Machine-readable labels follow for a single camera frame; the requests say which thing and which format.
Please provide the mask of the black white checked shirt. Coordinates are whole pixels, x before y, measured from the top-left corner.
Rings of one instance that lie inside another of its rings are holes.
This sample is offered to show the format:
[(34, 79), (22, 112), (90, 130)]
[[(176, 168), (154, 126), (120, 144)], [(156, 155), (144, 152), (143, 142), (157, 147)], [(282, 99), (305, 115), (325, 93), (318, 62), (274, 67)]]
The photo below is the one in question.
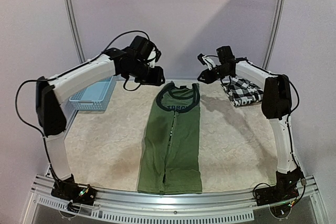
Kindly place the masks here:
[(221, 86), (234, 107), (261, 103), (263, 100), (263, 90), (245, 78), (229, 77), (228, 82), (221, 80)]

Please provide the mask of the green garment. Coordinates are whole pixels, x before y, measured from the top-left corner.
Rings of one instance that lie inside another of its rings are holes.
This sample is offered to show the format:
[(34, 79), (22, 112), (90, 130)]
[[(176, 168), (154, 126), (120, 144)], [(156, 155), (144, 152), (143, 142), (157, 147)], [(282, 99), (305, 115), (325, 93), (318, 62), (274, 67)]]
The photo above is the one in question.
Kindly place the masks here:
[(199, 194), (200, 89), (170, 82), (155, 97), (144, 133), (137, 190)]

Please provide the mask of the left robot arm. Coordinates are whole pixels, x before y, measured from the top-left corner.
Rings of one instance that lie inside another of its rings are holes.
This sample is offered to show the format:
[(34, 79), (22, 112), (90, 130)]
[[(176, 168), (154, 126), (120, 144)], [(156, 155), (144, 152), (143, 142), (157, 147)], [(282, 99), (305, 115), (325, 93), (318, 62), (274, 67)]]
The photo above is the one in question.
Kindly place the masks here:
[(46, 151), (57, 190), (67, 200), (78, 195), (78, 188), (69, 179), (71, 171), (64, 143), (67, 119), (61, 105), (77, 92), (112, 76), (128, 80), (133, 77), (140, 85), (160, 86), (165, 82), (163, 68), (157, 65), (161, 51), (149, 37), (135, 36), (123, 49), (107, 46), (84, 63), (48, 79), (36, 82), (36, 113), (43, 130)]

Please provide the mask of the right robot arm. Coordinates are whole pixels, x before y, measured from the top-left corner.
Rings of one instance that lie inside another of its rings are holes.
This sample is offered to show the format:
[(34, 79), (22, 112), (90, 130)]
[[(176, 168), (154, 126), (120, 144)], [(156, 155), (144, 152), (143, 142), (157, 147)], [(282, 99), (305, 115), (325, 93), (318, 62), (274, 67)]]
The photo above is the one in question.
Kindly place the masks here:
[(197, 79), (211, 84), (226, 77), (230, 80), (242, 77), (262, 88), (261, 110), (273, 130), (278, 157), (276, 185), (271, 190), (271, 196), (276, 201), (282, 201), (304, 178), (295, 157), (291, 133), (291, 114), (295, 110), (292, 107), (291, 89), (294, 86), (285, 74), (271, 73), (245, 57), (235, 57), (230, 46), (219, 47), (216, 52), (215, 58), (219, 64), (212, 60), (212, 55), (197, 56), (199, 62), (207, 67)]

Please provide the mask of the light blue plastic basket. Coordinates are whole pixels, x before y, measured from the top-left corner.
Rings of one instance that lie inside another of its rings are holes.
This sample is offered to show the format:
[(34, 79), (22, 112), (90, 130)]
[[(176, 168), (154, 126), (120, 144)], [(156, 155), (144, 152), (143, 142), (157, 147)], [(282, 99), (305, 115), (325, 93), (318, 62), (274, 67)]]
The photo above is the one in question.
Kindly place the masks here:
[(79, 111), (105, 111), (115, 86), (115, 77), (100, 80), (72, 95), (69, 102)]

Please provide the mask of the right aluminium wall post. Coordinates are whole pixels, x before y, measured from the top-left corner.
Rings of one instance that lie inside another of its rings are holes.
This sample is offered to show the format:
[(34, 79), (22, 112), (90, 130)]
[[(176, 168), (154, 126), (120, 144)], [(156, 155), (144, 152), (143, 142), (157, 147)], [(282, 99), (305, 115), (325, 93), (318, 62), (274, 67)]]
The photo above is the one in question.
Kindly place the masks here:
[(262, 64), (262, 66), (266, 69), (268, 69), (269, 67), (272, 52), (273, 52), (273, 49), (276, 43), (276, 37), (277, 37), (279, 26), (280, 26), (281, 15), (282, 15), (282, 11), (284, 8), (284, 2), (285, 0), (276, 0), (276, 6), (275, 6), (274, 18), (272, 21), (270, 38), (269, 38), (268, 45), (267, 45), (265, 59)]

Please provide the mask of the aluminium wall post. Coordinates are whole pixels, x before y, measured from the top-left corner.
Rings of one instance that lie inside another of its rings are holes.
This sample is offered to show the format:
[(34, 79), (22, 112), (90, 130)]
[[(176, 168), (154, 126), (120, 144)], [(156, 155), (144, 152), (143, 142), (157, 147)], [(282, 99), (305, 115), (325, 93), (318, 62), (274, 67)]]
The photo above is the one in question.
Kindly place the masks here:
[(79, 31), (77, 27), (77, 22), (76, 22), (72, 0), (64, 0), (64, 2), (65, 2), (66, 13), (67, 13), (68, 21), (69, 21), (70, 31), (72, 34), (75, 50), (76, 50), (80, 63), (83, 63), (85, 61), (85, 56), (83, 53), (83, 48), (82, 48), (82, 44), (81, 44), (81, 40), (79, 36)]
[(277, 37), (279, 26), (280, 26), (281, 15), (282, 15), (282, 11), (284, 8), (284, 2), (285, 0), (276, 0), (276, 6), (275, 6), (274, 18), (272, 21), (270, 38), (269, 38), (268, 45), (267, 45), (265, 59), (262, 64), (262, 66), (266, 69), (268, 69), (269, 67), (272, 52), (273, 52), (273, 49), (276, 43), (276, 37)]

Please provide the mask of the left aluminium wall post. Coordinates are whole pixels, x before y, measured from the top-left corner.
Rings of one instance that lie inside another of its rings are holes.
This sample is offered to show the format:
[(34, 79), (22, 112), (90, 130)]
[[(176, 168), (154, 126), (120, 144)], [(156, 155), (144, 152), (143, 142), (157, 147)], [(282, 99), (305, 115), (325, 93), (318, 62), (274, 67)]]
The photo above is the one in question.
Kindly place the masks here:
[(85, 56), (83, 53), (83, 48), (82, 48), (82, 44), (81, 44), (81, 40), (79, 36), (79, 31), (77, 27), (77, 22), (76, 22), (72, 0), (64, 0), (64, 2), (65, 2), (66, 13), (67, 13), (68, 21), (69, 21), (70, 31), (72, 34), (75, 50), (76, 50), (80, 63), (83, 63), (85, 61)]

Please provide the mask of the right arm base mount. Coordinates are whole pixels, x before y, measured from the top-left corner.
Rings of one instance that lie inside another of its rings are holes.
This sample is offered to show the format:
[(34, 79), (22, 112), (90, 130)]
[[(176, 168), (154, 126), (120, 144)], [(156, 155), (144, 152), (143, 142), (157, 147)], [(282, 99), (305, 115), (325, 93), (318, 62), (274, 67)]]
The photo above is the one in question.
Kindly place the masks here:
[(306, 192), (306, 179), (303, 178), (300, 182), (303, 186), (302, 193), (299, 193), (297, 183), (294, 182), (290, 182), (287, 188), (282, 187), (283, 184), (270, 186), (267, 183), (259, 183), (252, 190), (253, 198), (257, 206), (285, 203), (287, 207), (292, 208), (303, 198)]

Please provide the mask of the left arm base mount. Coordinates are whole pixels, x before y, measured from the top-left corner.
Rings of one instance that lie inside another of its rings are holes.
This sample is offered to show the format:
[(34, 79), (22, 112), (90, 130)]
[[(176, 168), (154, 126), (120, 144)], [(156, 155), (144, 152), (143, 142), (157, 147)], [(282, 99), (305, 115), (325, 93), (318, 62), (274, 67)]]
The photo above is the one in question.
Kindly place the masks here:
[(76, 183), (73, 174), (71, 174), (69, 178), (54, 183), (51, 195), (68, 201), (67, 211), (78, 213), (81, 205), (93, 206), (97, 192), (89, 184)]

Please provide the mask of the front aluminium rail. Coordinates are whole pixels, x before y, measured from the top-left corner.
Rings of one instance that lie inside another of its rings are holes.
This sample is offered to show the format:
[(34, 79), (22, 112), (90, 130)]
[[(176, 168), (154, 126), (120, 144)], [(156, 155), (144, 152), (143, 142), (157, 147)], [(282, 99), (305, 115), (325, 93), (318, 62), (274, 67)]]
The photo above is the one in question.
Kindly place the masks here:
[(302, 199), (288, 214), (274, 217), (274, 206), (258, 206), (252, 189), (175, 196), (97, 188), (93, 206), (67, 210), (51, 196), (53, 180), (36, 176), (23, 223), (328, 223), (315, 179), (307, 177)]

